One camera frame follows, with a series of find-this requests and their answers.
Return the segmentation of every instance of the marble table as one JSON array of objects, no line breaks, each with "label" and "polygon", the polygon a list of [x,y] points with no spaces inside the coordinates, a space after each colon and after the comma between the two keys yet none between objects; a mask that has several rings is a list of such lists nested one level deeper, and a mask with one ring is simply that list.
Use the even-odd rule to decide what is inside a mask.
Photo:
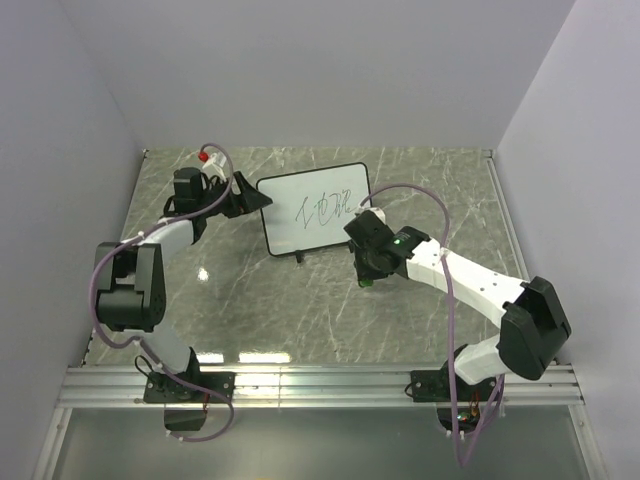
[{"label": "marble table", "polygon": [[[372,188],[413,182],[438,192],[452,217],[450,247],[488,268],[518,275],[503,212],[480,149],[236,148],[237,169],[263,177],[364,162]],[[123,237],[159,218],[172,193],[172,172],[198,165],[189,148],[151,150],[144,161]],[[443,217],[428,197],[406,189],[380,194],[393,229],[411,225],[438,238]],[[267,252],[258,213],[209,220],[202,239],[177,254],[165,271],[171,322],[203,362],[443,362],[447,308],[435,289],[393,276],[359,288],[346,247],[308,253],[303,264]],[[475,343],[496,329],[457,305],[456,344]],[[134,347],[90,344],[87,364],[128,364]]]}]

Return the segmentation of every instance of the wall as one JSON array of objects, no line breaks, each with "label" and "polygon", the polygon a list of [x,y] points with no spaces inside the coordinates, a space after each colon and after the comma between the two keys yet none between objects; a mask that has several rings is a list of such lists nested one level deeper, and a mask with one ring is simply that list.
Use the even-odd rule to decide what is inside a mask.
[{"label": "wall", "polygon": [[145,147],[496,147],[574,0],[62,0]]},{"label": "wall", "polygon": [[552,279],[614,479],[638,477],[640,3],[578,0],[497,165],[534,274]]},{"label": "wall", "polygon": [[56,1],[3,2],[0,65],[0,478],[21,480],[86,347],[95,246],[120,233],[140,150]]}]

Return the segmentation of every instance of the metal frame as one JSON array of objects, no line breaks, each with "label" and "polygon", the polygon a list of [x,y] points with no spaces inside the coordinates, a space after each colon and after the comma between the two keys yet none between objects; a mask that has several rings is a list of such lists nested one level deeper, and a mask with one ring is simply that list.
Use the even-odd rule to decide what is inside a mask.
[{"label": "metal frame", "polygon": [[[493,151],[484,150],[498,203],[521,278],[528,279],[504,194],[498,181]],[[350,364],[327,366],[296,365],[205,365],[205,372],[236,372],[233,404],[236,408],[434,408],[448,404],[413,403],[403,390],[411,370],[438,370],[439,365]],[[146,379],[133,367],[109,366],[70,368],[54,410],[51,426],[33,478],[53,477],[71,413],[74,408],[131,409],[164,408],[142,402]],[[567,405],[589,477],[607,479],[604,462],[591,429],[584,400],[573,368],[555,365],[537,382],[506,375],[506,406]],[[172,405],[172,408],[193,405]],[[210,408],[226,408],[210,405]]]}]

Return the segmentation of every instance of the handwriting on whiteboard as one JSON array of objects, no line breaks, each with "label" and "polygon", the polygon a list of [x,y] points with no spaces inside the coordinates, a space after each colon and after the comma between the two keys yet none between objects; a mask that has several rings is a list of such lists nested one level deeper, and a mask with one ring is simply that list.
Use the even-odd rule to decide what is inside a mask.
[{"label": "handwriting on whiteboard", "polygon": [[338,193],[327,192],[322,193],[322,197],[319,200],[309,200],[309,197],[304,197],[300,210],[296,215],[295,221],[301,222],[304,225],[305,230],[311,224],[311,222],[318,222],[321,227],[324,227],[334,218],[340,218],[345,213],[351,213],[353,208],[347,206],[347,202],[351,197],[351,190],[346,189]]}]

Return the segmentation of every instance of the purple cable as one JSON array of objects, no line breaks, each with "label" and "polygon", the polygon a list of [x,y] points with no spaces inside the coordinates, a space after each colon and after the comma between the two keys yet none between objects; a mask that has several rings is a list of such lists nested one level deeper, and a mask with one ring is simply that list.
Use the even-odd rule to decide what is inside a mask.
[{"label": "purple cable", "polygon": [[[447,246],[447,240],[449,239],[449,229],[451,227],[451,218],[449,216],[449,210],[447,209],[447,206],[444,204],[444,202],[442,200],[440,200],[440,197],[438,197],[438,195],[429,190],[428,188],[425,187],[421,187],[419,185],[413,185],[411,183],[393,183],[391,185],[385,185],[383,187],[380,187],[376,190],[374,190],[373,192],[371,192],[367,197],[365,197],[361,202],[360,202],[360,206],[364,206],[364,204],[370,200],[371,198],[373,198],[375,195],[378,195],[379,193],[384,192],[385,190],[389,190],[391,188],[398,188],[398,187],[404,187],[404,188],[411,188],[413,190],[417,190],[418,192],[424,193],[425,195],[428,195],[429,197],[431,197],[433,200],[435,200],[435,202],[440,206],[440,209],[442,210],[442,213],[444,214],[444,231],[442,232],[442,237],[440,239],[440,248],[446,248]],[[460,424],[458,422],[458,391],[456,389],[456,372],[455,372],[455,359],[453,356],[453,352],[455,351],[455,296],[453,294],[453,279],[451,277],[451,272],[449,271],[449,265],[447,264],[447,256],[446,254],[443,254],[440,257],[440,260],[442,261],[442,270],[444,273],[444,278],[447,282],[447,304],[449,306],[449,317],[448,317],[448,321],[449,321],[449,332],[448,332],[448,347],[449,347],[449,351],[447,354],[447,367],[448,367],[448,373],[449,373],[449,394],[451,397],[451,423],[453,425],[452,428],[452,436],[453,436],[453,451],[456,457],[456,460],[458,462],[458,464],[461,467],[464,467],[467,465],[467,463],[469,462],[469,460],[471,459],[471,455],[473,454],[473,450],[476,447],[476,443],[478,442],[478,438],[480,437],[480,433],[482,433],[482,429],[486,427],[485,425],[485,420],[486,420],[486,416],[489,413],[489,409],[491,408],[491,404],[494,402],[494,400],[498,399],[498,402],[496,403],[495,407],[494,407],[494,411],[491,412],[491,418],[489,419],[490,423],[491,421],[493,421],[493,419],[496,417],[497,415],[497,410],[500,407],[500,402],[502,401],[502,394],[500,393],[502,386],[504,384],[504,375],[501,375],[500,378],[498,379],[498,381],[496,382],[495,387],[493,388],[493,391],[491,392],[491,395],[489,396],[489,400],[487,400],[487,404],[485,405],[485,407],[482,409],[482,414],[480,416],[480,421],[478,422],[478,425],[475,428],[475,435],[473,435],[473,438],[471,439],[471,445],[469,445],[469,448],[466,451],[466,454],[463,456],[462,455],[462,446],[460,445],[461,440],[460,440]]]},{"label": "purple cable", "polygon": [[[138,337],[138,336],[132,336],[132,337],[129,337],[124,342],[118,343],[118,342],[113,341],[111,338],[109,338],[109,336],[107,336],[105,331],[102,329],[102,325],[100,324],[100,320],[98,319],[98,312],[96,311],[96,299],[97,299],[97,296],[98,296],[98,288],[97,288],[98,276],[100,275],[100,272],[102,272],[102,269],[105,267],[105,265],[113,257],[115,257],[118,253],[120,253],[123,250],[129,248],[132,245],[137,244],[138,242],[142,241],[144,238],[148,237],[153,232],[155,232],[156,230],[159,230],[160,228],[164,227],[165,225],[171,225],[172,223],[180,222],[182,220],[191,220],[192,218],[198,217],[200,215],[203,215],[203,214],[213,210],[214,208],[216,208],[218,205],[220,205],[222,203],[222,201],[227,197],[227,195],[229,195],[229,193],[231,192],[231,183],[233,182],[233,163],[231,162],[231,156],[227,153],[227,151],[224,148],[222,148],[220,145],[217,145],[215,143],[205,143],[202,147],[200,147],[200,151],[201,152],[204,151],[204,149],[207,148],[207,147],[213,147],[213,148],[219,150],[225,156],[225,158],[227,159],[227,162],[229,162],[229,180],[228,180],[227,186],[224,189],[224,191],[222,192],[222,195],[220,196],[220,198],[218,198],[211,205],[207,205],[205,208],[203,208],[201,210],[198,210],[197,212],[189,213],[189,214],[186,214],[186,215],[181,215],[179,217],[168,218],[164,222],[157,223],[153,227],[151,227],[151,228],[149,228],[149,229],[147,229],[147,230],[145,230],[143,232],[140,232],[135,237],[127,240],[125,243],[123,243],[121,245],[118,245],[116,248],[111,250],[107,255],[105,255],[105,257],[102,260],[100,260],[98,262],[98,264],[96,265],[96,268],[93,270],[93,273],[91,274],[91,280],[89,281],[89,313],[91,315],[91,321],[93,323],[93,329],[98,334],[100,339],[104,343],[106,343],[109,347],[115,348],[115,349],[126,348],[129,345],[131,345],[133,342],[139,341],[140,342],[140,346],[142,347],[144,352],[156,364],[161,364],[162,362],[158,358],[158,356],[153,352],[153,350],[151,350],[149,345],[146,344],[146,342],[144,341],[143,338]],[[215,433],[213,433],[211,435],[208,435],[206,437],[199,437],[199,438],[183,437],[182,435],[178,435],[178,434],[173,433],[173,432],[171,432],[171,436],[173,436],[175,438],[178,438],[179,440],[184,441],[184,442],[191,442],[191,443],[206,442],[206,441],[209,441],[209,440],[213,440],[214,438],[218,438],[220,435],[222,435],[223,433],[225,433],[229,429],[229,427],[233,423],[233,419],[235,418],[235,410],[233,408],[233,405],[231,404],[231,401],[227,397],[225,397],[224,395],[222,395],[222,394],[220,394],[218,392],[210,390],[208,388],[204,388],[204,387],[201,387],[199,385],[195,385],[193,383],[190,383],[190,382],[187,382],[185,380],[182,380],[180,377],[175,375],[173,372],[171,372],[164,365],[162,366],[162,371],[165,373],[165,375],[167,377],[169,377],[174,382],[179,383],[180,385],[182,385],[184,387],[187,387],[187,388],[189,388],[191,390],[197,390],[199,392],[206,393],[206,394],[208,394],[208,395],[210,395],[212,397],[215,397],[215,398],[217,398],[218,400],[222,401],[224,404],[226,404],[229,407],[229,418],[228,418],[227,422],[225,423],[225,425],[220,430],[218,430],[217,432],[215,432]]]}]

